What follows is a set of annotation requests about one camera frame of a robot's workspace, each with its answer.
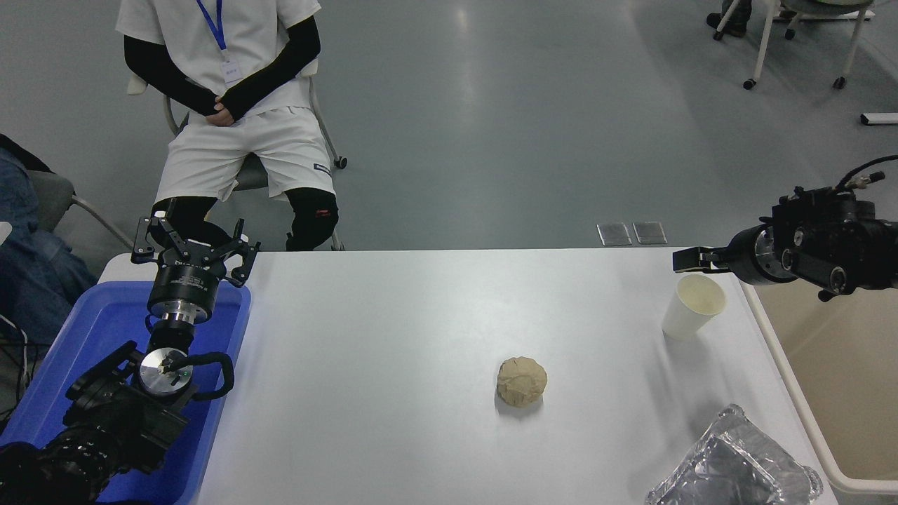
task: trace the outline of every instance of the dough ball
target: dough ball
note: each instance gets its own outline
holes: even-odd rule
[[[546,389],[546,370],[530,358],[506,359],[499,368],[496,391],[513,407],[526,407]]]

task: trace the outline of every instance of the white shorts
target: white shorts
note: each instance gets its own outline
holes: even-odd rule
[[[269,197],[315,188],[333,193],[330,157],[310,109],[280,107],[217,127],[194,111],[187,127],[169,144],[156,201],[172,197],[226,200],[237,186],[243,158],[255,153],[269,174]]]

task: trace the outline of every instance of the id badge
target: id badge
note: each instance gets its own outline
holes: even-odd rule
[[[224,75],[224,85],[230,87],[234,84],[237,84],[238,81],[243,79],[243,74],[240,72],[240,67],[237,66],[237,62],[232,59],[228,59],[222,62],[222,75]]]

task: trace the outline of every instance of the floor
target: floor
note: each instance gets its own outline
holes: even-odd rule
[[[898,5],[886,0],[866,23],[845,89],[831,84],[851,23],[816,22],[792,41],[775,25],[762,79],[746,91],[756,4],[746,38],[717,42],[704,24],[719,8],[710,0],[325,3],[316,84],[349,160],[335,175],[342,240],[351,250],[581,248],[601,246],[597,224],[661,221],[672,245],[722,245],[794,186],[832,185],[895,154],[898,127],[858,115],[898,111]],[[0,130],[130,233],[170,134],[155,91],[124,94],[115,8],[13,1],[0,14],[10,20]],[[888,179],[860,196],[898,219],[898,173],[883,167]],[[286,204],[251,190],[213,211],[225,229],[237,217],[264,250],[283,250]],[[123,252],[81,209],[58,232],[98,273]]]

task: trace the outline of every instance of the blue lanyard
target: blue lanyard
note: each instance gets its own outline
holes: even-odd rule
[[[212,16],[209,15],[209,11],[206,10],[206,7],[200,0],[197,0],[197,5],[199,5],[199,10],[203,11],[203,16],[206,17],[206,24],[209,25],[209,30],[212,31],[212,35],[215,36],[216,42],[218,42],[218,47],[224,51],[227,49],[227,45],[225,44],[225,26],[222,24],[222,0],[216,0],[216,19],[218,20],[218,26],[214,22],[212,22]]]

